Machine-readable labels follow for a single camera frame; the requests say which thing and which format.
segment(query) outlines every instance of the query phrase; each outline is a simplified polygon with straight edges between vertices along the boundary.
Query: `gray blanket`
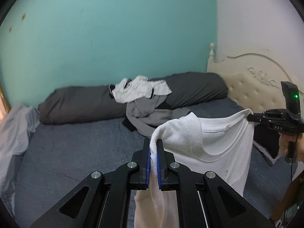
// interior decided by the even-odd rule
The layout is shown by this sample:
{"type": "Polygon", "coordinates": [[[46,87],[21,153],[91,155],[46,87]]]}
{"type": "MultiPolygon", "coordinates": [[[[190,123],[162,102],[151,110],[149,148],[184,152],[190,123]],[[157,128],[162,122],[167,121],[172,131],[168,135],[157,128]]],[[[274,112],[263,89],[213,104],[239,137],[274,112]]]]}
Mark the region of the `gray blanket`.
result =
{"type": "Polygon", "coordinates": [[[39,124],[33,107],[14,106],[0,124],[0,197],[14,217],[15,182],[22,154],[39,124]]]}

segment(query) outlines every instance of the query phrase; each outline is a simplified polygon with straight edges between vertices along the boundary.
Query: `gray pillow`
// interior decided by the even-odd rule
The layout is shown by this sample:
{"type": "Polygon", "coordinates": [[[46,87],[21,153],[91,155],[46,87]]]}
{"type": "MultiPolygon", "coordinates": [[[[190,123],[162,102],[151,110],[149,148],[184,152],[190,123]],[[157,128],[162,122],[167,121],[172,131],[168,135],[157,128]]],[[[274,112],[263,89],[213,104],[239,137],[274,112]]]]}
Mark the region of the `gray pillow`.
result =
{"type": "Polygon", "coordinates": [[[172,90],[165,101],[168,106],[164,108],[176,109],[227,97],[227,86],[215,73],[187,72],[151,81],[157,80],[165,80],[172,90]]]}
{"type": "MultiPolygon", "coordinates": [[[[188,72],[163,78],[172,90],[159,109],[176,109],[227,97],[223,79],[214,73],[188,72]]],[[[84,123],[124,117],[127,104],[109,96],[108,86],[64,87],[38,106],[44,124],[84,123]]]]}
{"type": "Polygon", "coordinates": [[[38,106],[44,124],[84,123],[123,117],[127,104],[109,96],[108,86],[64,87],[38,106]]]}

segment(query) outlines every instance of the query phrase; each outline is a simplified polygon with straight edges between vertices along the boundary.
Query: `cream headboard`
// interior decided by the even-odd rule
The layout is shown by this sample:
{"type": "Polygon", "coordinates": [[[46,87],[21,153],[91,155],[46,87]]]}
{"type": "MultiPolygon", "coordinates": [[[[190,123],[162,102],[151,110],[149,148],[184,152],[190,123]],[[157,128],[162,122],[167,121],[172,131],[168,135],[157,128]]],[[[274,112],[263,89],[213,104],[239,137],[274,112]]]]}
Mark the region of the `cream headboard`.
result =
{"type": "Polygon", "coordinates": [[[207,72],[219,74],[228,87],[228,97],[243,108],[261,113],[267,109],[285,108],[281,81],[298,86],[301,113],[304,114],[303,85],[275,59],[268,50],[237,52],[220,63],[214,60],[214,44],[210,44],[207,72]]]}

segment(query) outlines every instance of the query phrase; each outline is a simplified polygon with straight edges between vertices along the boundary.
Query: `black cable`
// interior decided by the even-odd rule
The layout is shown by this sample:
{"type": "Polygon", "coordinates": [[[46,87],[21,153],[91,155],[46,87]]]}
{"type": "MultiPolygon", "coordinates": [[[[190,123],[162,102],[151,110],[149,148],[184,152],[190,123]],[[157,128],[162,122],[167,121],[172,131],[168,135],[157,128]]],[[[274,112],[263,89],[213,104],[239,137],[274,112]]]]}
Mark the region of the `black cable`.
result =
{"type": "Polygon", "coordinates": [[[295,157],[295,148],[297,147],[297,141],[298,141],[298,136],[299,136],[299,133],[298,133],[298,130],[297,130],[297,137],[295,138],[295,142],[294,142],[294,147],[293,147],[293,150],[292,150],[292,162],[291,162],[291,170],[290,170],[290,179],[291,179],[291,182],[292,182],[292,166],[293,166],[293,159],[295,157]]]}

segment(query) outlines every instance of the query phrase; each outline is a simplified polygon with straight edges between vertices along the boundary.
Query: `white t-shirt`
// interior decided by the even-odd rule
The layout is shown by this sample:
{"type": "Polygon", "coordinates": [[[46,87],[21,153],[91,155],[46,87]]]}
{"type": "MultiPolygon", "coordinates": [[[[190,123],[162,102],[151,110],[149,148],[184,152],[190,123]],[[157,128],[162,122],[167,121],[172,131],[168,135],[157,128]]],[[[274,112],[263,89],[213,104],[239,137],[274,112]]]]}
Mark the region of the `white t-shirt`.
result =
{"type": "Polygon", "coordinates": [[[254,123],[247,121],[250,109],[226,118],[198,118],[194,113],[156,128],[150,141],[150,185],[135,196],[135,228],[177,228],[175,191],[162,192],[157,179],[157,139],[172,152],[175,161],[192,171],[216,172],[243,195],[253,142],[254,123]]]}

